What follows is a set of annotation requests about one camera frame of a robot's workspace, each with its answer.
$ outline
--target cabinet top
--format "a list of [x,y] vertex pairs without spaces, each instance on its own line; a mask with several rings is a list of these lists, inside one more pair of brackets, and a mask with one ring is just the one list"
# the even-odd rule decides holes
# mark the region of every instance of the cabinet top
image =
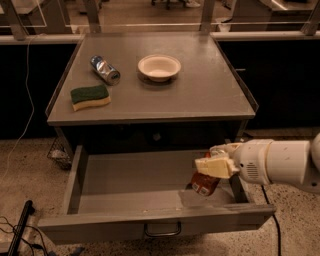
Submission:
[[[49,125],[94,125],[206,120],[241,120],[255,115],[212,37],[201,32],[87,34],[48,117]],[[141,79],[138,62],[151,54],[178,59],[176,79],[159,84]],[[70,91],[103,83],[90,59],[100,55],[121,74],[107,85],[111,103],[74,111]]]

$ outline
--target cable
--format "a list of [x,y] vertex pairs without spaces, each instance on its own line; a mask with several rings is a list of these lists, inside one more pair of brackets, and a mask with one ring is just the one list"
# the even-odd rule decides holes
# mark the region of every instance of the cable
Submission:
[[[267,196],[266,190],[264,189],[264,186],[261,185],[261,189],[264,195],[264,198],[266,199],[267,204],[270,204],[269,198]],[[278,234],[278,256],[281,256],[281,230],[280,230],[280,224],[278,222],[278,219],[276,217],[275,214],[272,215],[274,222],[276,223],[276,227],[277,227],[277,234]]]
[[11,149],[11,151],[9,152],[8,154],[8,158],[7,158],[7,168],[6,168],[6,171],[5,173],[3,174],[2,176],[2,179],[0,180],[0,185],[2,184],[2,182],[4,181],[4,178],[5,176],[8,174],[8,171],[9,171],[9,166],[10,166],[10,156],[11,154],[13,153],[13,151],[15,150],[15,148],[17,147],[18,143],[20,142],[20,140],[23,138],[23,136],[25,135],[25,133],[27,132],[27,129],[30,125],[30,122],[31,122],[31,119],[33,117],[33,114],[34,114],[34,104],[33,104],[33,101],[32,101],[32,97],[31,97],[31,94],[30,94],[30,91],[29,91],[29,85],[28,85],[28,80],[29,80],[29,51],[30,51],[30,44],[31,42],[36,39],[38,36],[40,36],[42,34],[39,34],[39,35],[36,35],[34,36],[33,38],[31,38],[28,42],[28,45],[27,45],[27,74],[26,74],[26,79],[25,79],[25,87],[27,89],[27,93],[28,93],[28,97],[29,97],[29,100],[30,100],[30,103],[31,103],[31,107],[32,107],[32,111],[31,111],[31,114],[30,114],[30,117],[29,117],[29,120],[27,122],[27,125],[23,131],[23,133],[21,134],[21,136],[17,139],[16,143],[14,144],[13,148]]
[[[2,232],[4,232],[4,233],[7,233],[7,234],[11,234],[11,233],[16,234],[16,227],[18,227],[19,225],[12,225],[12,224],[8,221],[8,219],[7,219],[6,217],[4,217],[4,216],[0,216],[0,218],[5,219],[5,221],[6,221],[6,222],[0,222],[0,224],[9,225],[9,226],[12,228],[12,231],[6,231],[6,230],[4,230],[4,229],[2,229],[2,228],[0,228],[0,230],[1,230]],[[44,254],[45,256],[47,256],[47,255],[48,255],[48,251],[47,251],[46,245],[45,245],[45,243],[44,243],[43,236],[42,236],[41,232],[39,231],[39,229],[37,229],[37,228],[34,227],[34,226],[30,226],[30,225],[25,225],[25,227],[31,228],[31,229],[37,231],[38,234],[40,235],[40,239],[41,239],[42,245],[32,244],[32,243],[29,243],[27,240],[21,238],[21,240],[30,247],[30,249],[31,249],[31,251],[32,251],[32,255],[34,255],[34,250],[33,250],[33,249],[38,249],[38,250],[42,250],[42,251],[43,251],[43,254]]]
[[[6,222],[0,222],[0,224],[9,225],[9,226],[12,228],[12,231],[6,231],[6,230],[4,230],[4,229],[2,229],[2,228],[0,228],[0,230],[1,230],[2,232],[6,233],[6,234],[14,233],[14,234],[16,235],[15,226],[13,226],[13,225],[8,221],[8,219],[7,219],[6,217],[0,216],[0,218],[5,219],[5,221],[6,221]],[[27,240],[23,239],[23,238],[21,238],[21,240],[30,247],[31,252],[32,252],[32,256],[34,256],[33,245],[32,245],[31,243],[29,243]]]

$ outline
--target drawer handle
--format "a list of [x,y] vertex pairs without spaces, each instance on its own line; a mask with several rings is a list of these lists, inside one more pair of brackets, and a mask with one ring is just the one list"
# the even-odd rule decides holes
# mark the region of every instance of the drawer handle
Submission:
[[177,229],[173,232],[167,233],[150,233],[148,230],[148,224],[144,224],[144,233],[149,237],[167,237],[167,236],[177,236],[181,233],[181,222],[177,223]]

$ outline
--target yellow sponge layer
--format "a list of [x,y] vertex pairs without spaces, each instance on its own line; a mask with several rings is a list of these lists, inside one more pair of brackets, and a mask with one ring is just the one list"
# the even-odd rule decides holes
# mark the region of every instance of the yellow sponge layer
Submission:
[[74,111],[78,111],[79,109],[83,109],[83,108],[98,107],[98,106],[107,105],[110,102],[111,102],[111,98],[110,98],[110,96],[108,96],[107,98],[103,98],[100,100],[81,101],[76,104],[72,104],[72,106],[73,106]]

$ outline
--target black cable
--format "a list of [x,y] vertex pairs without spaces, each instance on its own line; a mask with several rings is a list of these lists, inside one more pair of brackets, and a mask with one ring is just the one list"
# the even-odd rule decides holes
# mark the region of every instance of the black cable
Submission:
[[[8,219],[7,219],[6,217],[0,216],[0,218],[5,219],[5,221],[6,221],[6,222],[0,222],[0,224],[9,225],[9,226],[12,228],[12,231],[6,231],[6,230],[4,230],[4,229],[2,229],[2,228],[0,228],[0,230],[1,230],[2,232],[4,232],[4,233],[7,233],[7,234],[11,234],[11,233],[16,234],[15,226],[13,226],[13,225],[8,221]],[[32,244],[29,243],[27,240],[23,239],[22,237],[21,237],[21,240],[30,247],[31,252],[32,252],[32,256],[34,256],[34,250],[33,250]]]
[[[264,186],[261,185],[262,192],[264,195],[264,198],[266,199],[267,204],[270,204],[269,198],[267,196],[266,190],[264,189]],[[272,215],[274,222],[276,223],[277,227],[277,233],[278,233],[278,256],[281,256],[281,230],[280,230],[280,224],[278,222],[278,219],[275,214]]]
[[[10,233],[14,233],[14,234],[15,234],[15,233],[16,233],[16,227],[18,227],[19,225],[14,225],[14,226],[13,226],[13,225],[8,221],[8,219],[7,219],[6,217],[4,217],[4,216],[0,216],[0,218],[5,219],[5,221],[6,221],[6,222],[0,222],[0,224],[9,225],[9,226],[12,228],[12,231],[6,231],[6,230],[4,230],[4,229],[2,229],[2,228],[0,228],[0,230],[3,231],[4,233],[7,233],[7,234],[10,234]],[[32,251],[32,255],[34,255],[34,250],[33,250],[33,249],[38,249],[38,250],[43,250],[43,254],[44,254],[45,256],[47,256],[47,255],[48,255],[48,252],[47,252],[47,248],[46,248],[46,246],[45,246],[45,243],[44,243],[43,236],[42,236],[41,232],[40,232],[36,227],[30,226],[30,225],[25,225],[25,227],[27,227],[27,228],[32,228],[33,230],[37,231],[38,234],[40,235],[40,239],[41,239],[42,245],[39,245],[39,244],[31,244],[31,243],[29,243],[28,241],[26,241],[25,239],[21,238],[21,240],[30,247],[30,249],[31,249],[31,251]]]

